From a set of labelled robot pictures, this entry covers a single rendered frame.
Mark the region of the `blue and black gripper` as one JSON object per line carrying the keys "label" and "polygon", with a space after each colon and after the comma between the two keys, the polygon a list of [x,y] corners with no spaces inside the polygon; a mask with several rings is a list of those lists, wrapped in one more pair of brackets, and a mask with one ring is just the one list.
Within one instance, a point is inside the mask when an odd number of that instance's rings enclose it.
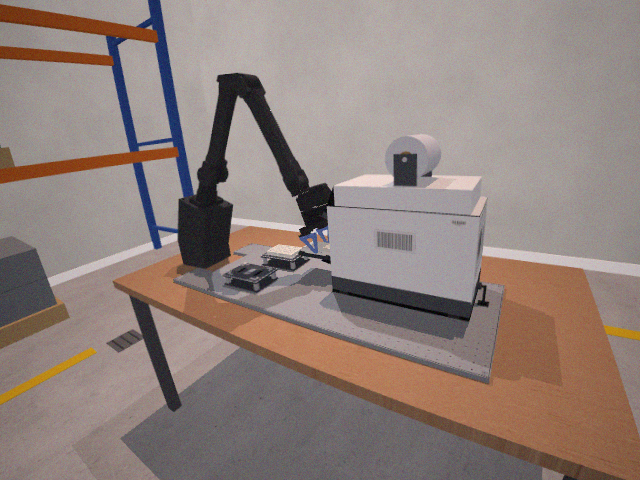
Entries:
{"label": "blue and black gripper", "polygon": [[[314,207],[316,208],[316,207]],[[310,225],[308,226],[306,218],[304,216],[304,212],[307,212],[309,210],[312,210],[314,208],[310,208],[307,210],[304,210],[301,212],[302,218],[304,220],[305,223],[305,227],[299,229],[301,235],[299,235],[299,239],[306,244],[313,252],[314,254],[318,253],[318,244],[317,244],[317,233],[319,234],[319,236],[322,238],[322,240],[324,242],[327,242],[324,234],[322,231],[324,230],[328,230],[328,219],[325,219],[319,223],[316,223],[314,225]],[[316,229],[317,228],[317,229]],[[311,233],[312,231],[314,231],[313,229],[316,229],[317,233]],[[307,239],[312,238],[313,240],[313,244],[314,244],[314,248],[311,246],[311,244],[307,241]],[[328,242],[329,243],[329,232],[328,232]]]}

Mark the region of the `white cylinder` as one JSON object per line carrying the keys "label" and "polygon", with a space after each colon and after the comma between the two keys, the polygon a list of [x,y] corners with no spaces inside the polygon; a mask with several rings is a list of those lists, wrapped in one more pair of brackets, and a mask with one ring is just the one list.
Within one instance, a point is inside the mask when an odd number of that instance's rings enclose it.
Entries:
{"label": "white cylinder", "polygon": [[437,167],[441,159],[441,148],[436,139],[426,134],[403,136],[395,139],[387,148],[385,165],[394,177],[394,154],[402,152],[417,154],[417,179]]}

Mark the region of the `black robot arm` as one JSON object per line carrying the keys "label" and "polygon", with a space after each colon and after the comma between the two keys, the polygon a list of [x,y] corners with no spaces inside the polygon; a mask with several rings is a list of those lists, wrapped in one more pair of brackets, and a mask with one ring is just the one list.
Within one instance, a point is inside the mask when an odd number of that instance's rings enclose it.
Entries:
{"label": "black robot arm", "polygon": [[259,78],[255,75],[231,73],[218,75],[217,82],[219,82],[219,93],[210,145],[205,161],[197,171],[197,178],[201,184],[199,183],[197,189],[197,197],[190,197],[189,202],[200,208],[223,203],[223,198],[217,195],[216,184],[226,182],[228,178],[225,151],[235,103],[239,96],[250,108],[278,164],[286,188],[292,197],[298,195],[296,201],[300,212],[316,206],[315,209],[304,212],[308,226],[328,219],[326,205],[331,190],[326,183],[309,188],[308,177],[292,154],[268,106],[264,96],[266,92]]}

